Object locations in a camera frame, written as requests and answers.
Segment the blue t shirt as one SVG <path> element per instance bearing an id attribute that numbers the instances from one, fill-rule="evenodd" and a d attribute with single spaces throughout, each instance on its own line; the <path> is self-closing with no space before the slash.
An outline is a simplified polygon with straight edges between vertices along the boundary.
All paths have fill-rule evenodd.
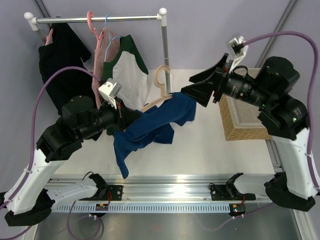
<path id="1" fill-rule="evenodd" d="M 129 176 L 125 159 L 131 152 L 145 148 L 152 142 L 171 144 L 175 131 L 171 123 L 183 126 L 192 122 L 196 115 L 197 102 L 182 92 L 174 92 L 172 98 L 161 106 L 153 106 L 146 112 L 141 112 L 125 132 L 114 132 L 114 153 L 117 166 L 124 179 Z"/>

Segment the wooden hanger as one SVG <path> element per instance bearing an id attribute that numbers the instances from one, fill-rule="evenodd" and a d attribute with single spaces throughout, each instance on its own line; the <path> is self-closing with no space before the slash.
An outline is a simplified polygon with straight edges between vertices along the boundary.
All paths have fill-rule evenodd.
<path id="1" fill-rule="evenodd" d="M 170 73 L 171 69 L 167 65 L 161 65 L 155 70 L 153 82 L 154 82 L 154 85 L 160 89 L 160 97 L 157 98 L 156 100 L 148 103 L 147 105 L 145 105 L 140 110 L 142 113 L 145 113 L 146 111 L 148 111 L 152 107 L 154 107 L 164 101 L 170 100 L 173 97 L 173 95 L 171 93 L 167 93 L 166 84 L 159 82 L 159 74 L 161 71 L 165 71 L 166 73 Z"/>

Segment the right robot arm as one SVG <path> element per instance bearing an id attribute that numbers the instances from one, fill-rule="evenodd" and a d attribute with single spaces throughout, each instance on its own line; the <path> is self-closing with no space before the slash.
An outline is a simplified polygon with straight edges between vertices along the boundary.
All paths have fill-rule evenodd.
<path id="1" fill-rule="evenodd" d="M 236 173 L 226 182 L 232 199 L 246 194 L 268 197 L 274 204 L 308 212 L 316 203 L 318 176 L 311 152 L 311 115 L 307 107 L 290 96 L 300 75 L 283 57 L 269 57 L 257 76 L 246 66 L 232 67 L 226 56 L 213 67 L 189 78 L 181 89 L 206 107 L 218 103 L 222 96 L 258 107 L 258 119 L 272 137 L 283 170 L 267 175 Z"/>

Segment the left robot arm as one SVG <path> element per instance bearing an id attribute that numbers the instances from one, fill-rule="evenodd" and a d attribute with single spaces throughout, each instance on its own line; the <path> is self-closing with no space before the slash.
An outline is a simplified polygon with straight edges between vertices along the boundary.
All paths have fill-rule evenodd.
<path id="1" fill-rule="evenodd" d="M 7 203 L 5 220 L 10 227 L 33 226 L 45 220 L 52 210 L 83 199 L 101 200 L 107 195 L 108 184 L 98 174 L 65 187 L 46 189 L 56 170 L 82 147 L 84 140 L 109 127 L 125 130 L 141 114 L 127 108 L 120 98 L 116 107 L 107 103 L 94 108 L 87 96 L 76 96 L 62 107 L 62 115 L 49 126 L 36 143 L 31 169 L 22 188 L 18 184 L 0 199 Z"/>

